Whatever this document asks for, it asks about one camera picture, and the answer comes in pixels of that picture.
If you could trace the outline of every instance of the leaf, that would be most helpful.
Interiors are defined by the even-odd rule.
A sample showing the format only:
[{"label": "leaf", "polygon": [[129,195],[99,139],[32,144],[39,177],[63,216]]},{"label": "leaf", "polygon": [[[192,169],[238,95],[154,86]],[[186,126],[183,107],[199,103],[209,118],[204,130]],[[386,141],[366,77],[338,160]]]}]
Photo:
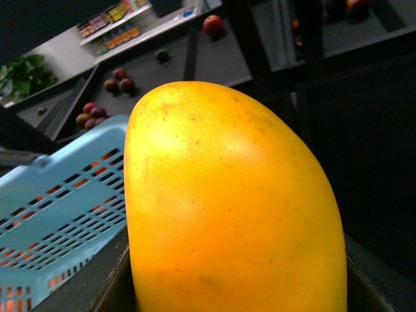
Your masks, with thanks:
[{"label": "leaf", "polygon": [[27,73],[30,73],[31,71],[33,71],[36,68],[29,61],[26,61],[25,65],[26,65],[26,72]]},{"label": "leaf", "polygon": [[45,57],[40,54],[29,55],[26,57],[26,61],[30,62],[35,68],[41,68],[45,65]]},{"label": "leaf", "polygon": [[30,81],[16,81],[13,84],[13,90],[19,92],[22,95],[28,95],[31,91]]},{"label": "leaf", "polygon": [[8,68],[7,65],[3,65],[0,69],[0,80],[3,80],[7,77]]}]

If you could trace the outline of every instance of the mango skin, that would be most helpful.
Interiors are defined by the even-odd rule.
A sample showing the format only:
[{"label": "mango skin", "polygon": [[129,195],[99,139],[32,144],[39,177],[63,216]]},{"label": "mango skin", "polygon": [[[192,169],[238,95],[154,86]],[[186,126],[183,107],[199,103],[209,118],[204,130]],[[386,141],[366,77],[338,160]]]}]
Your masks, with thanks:
[{"label": "mango skin", "polygon": [[332,188],[256,100],[204,82],[150,91],[129,120],[124,174],[140,312],[346,312]]}]

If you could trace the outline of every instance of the grocery display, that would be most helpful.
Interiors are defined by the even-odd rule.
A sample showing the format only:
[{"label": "grocery display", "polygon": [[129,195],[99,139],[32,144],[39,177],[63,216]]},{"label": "grocery display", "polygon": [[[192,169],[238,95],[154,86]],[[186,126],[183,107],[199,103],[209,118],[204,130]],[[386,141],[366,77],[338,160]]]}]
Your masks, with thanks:
[{"label": "grocery display", "polygon": [[[323,1],[320,25],[323,55],[321,59],[312,58],[324,65],[324,75],[318,79],[311,78],[311,70],[317,67],[308,68],[308,60],[316,51],[311,50],[308,29],[302,28],[305,16],[297,14],[296,5],[301,1],[252,1],[251,13],[257,28],[254,33],[270,66],[270,75],[266,75],[269,80],[263,81],[261,75],[253,75],[252,71],[258,57],[257,53],[250,54],[256,51],[255,40],[241,44],[242,37],[235,29],[235,19],[230,18],[233,13],[227,5],[198,12],[189,19],[180,17],[181,23],[170,20],[174,27],[148,37],[146,32],[140,33],[145,29],[137,28],[134,31],[138,38],[145,38],[138,44],[132,39],[124,41],[127,37],[118,31],[119,27],[121,31],[128,28],[127,17],[138,10],[132,1],[128,2],[132,12],[127,8],[125,16],[117,22],[86,38],[80,36],[80,44],[94,46],[97,54],[101,53],[91,70],[6,110],[47,133],[54,143],[69,142],[90,132],[85,129],[87,121],[90,120],[86,126],[91,129],[107,116],[130,115],[144,94],[163,84],[182,81],[184,77],[241,91],[266,105],[298,133],[317,154],[330,182],[334,183],[335,196],[341,199],[341,216],[345,219],[348,312],[415,311],[415,303],[410,298],[416,294],[416,272],[409,262],[415,248],[412,237],[407,236],[414,232],[414,216],[409,208],[414,175],[409,164],[414,156],[410,133],[414,131],[410,129],[413,129],[411,121],[415,112],[407,106],[415,99],[411,75],[416,52],[414,0],[406,3],[377,0],[366,8],[366,14],[357,17],[354,17],[353,5],[358,4],[353,1],[348,1],[349,4]],[[226,30],[216,38],[208,35],[203,27],[204,20],[212,15],[221,17]],[[112,34],[118,33],[115,40]],[[187,61],[189,51],[194,53],[192,62]],[[184,76],[187,70],[192,75]],[[121,73],[119,79],[115,72]],[[134,83],[134,87],[131,81],[127,83],[131,87],[130,90],[127,87],[127,93],[122,87],[126,78]],[[270,82],[270,92],[260,91],[259,86],[265,81]],[[100,106],[106,116],[100,113],[92,116],[93,105],[84,111],[87,103]],[[41,107],[47,110],[38,115]],[[82,114],[89,116],[83,115],[77,122],[78,115]],[[388,146],[383,145],[384,138]],[[401,156],[393,156],[395,151]],[[367,158],[360,159],[361,153]],[[370,173],[366,172],[367,168],[371,168]],[[124,241],[125,237],[120,235],[117,239]],[[353,243],[349,235],[364,248]],[[113,248],[120,254],[112,255],[114,262],[105,263],[104,259],[111,256],[108,252],[91,259],[84,268],[85,275],[82,269],[78,281],[69,281],[67,287],[62,286],[62,292],[58,289],[35,311],[58,311],[64,294],[71,293],[91,274],[102,278],[102,283],[96,280],[94,285],[83,284],[82,287],[91,291],[74,298],[74,307],[86,311],[82,301],[90,300],[89,304],[103,305],[102,310],[97,307],[96,311],[106,311],[105,305],[108,308],[115,302],[120,304],[120,311],[132,311],[130,258],[115,245]],[[109,265],[113,267],[111,272],[102,269]],[[59,311],[70,311],[71,305],[61,308]]]}]

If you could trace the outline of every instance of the shelf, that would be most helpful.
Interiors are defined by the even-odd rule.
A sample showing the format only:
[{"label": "shelf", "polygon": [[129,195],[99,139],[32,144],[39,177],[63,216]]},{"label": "shelf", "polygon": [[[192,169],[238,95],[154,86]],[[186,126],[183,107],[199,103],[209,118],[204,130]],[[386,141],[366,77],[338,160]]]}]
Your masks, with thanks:
[{"label": "shelf", "polygon": [[[184,17],[183,14],[188,11],[191,10],[192,14],[189,16]],[[160,26],[157,26],[149,31],[143,32],[140,36],[138,36],[137,38],[131,39],[130,41],[119,45],[118,47],[115,47],[114,49],[112,49],[111,51],[99,56],[96,58],[94,65],[100,63],[103,60],[109,59],[115,55],[117,55],[118,53],[121,53],[122,51],[125,51],[126,49],[129,49],[133,46],[136,46],[138,44],[141,44],[142,42],[153,38],[154,36],[157,36],[158,34],[163,33],[164,31],[167,31],[169,29],[171,29],[172,27],[178,26],[181,23],[184,23],[185,21],[190,20],[191,18],[196,17],[198,14],[200,14],[202,8],[201,8],[201,1],[196,1],[196,3],[194,5],[190,5],[190,6],[186,6],[184,8],[179,9],[178,11],[175,11],[174,13],[172,13],[171,15],[169,15],[169,19],[163,23]]]},{"label": "shelf", "polygon": [[109,25],[107,25],[106,27],[100,29],[99,31],[96,31],[94,34],[86,37],[85,39],[82,39],[81,42],[79,43],[80,46],[83,46],[89,42],[91,42],[92,40],[100,37],[101,35],[111,31],[112,29],[120,26],[121,24],[127,22],[128,20],[132,19],[135,16],[138,16],[139,14],[149,10],[151,8],[151,4],[148,3],[144,6],[142,6],[140,9],[135,10],[132,13],[127,13],[122,19],[119,19],[118,21],[116,21],[115,23],[111,23]]}]

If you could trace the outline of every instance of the blue plastic basket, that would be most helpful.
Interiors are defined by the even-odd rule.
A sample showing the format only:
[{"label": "blue plastic basket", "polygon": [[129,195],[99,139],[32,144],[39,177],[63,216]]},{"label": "blue plastic basket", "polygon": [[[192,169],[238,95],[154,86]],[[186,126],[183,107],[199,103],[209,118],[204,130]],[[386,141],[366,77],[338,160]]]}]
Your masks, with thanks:
[{"label": "blue plastic basket", "polygon": [[0,178],[0,312],[33,309],[125,225],[127,122],[111,117]]}]

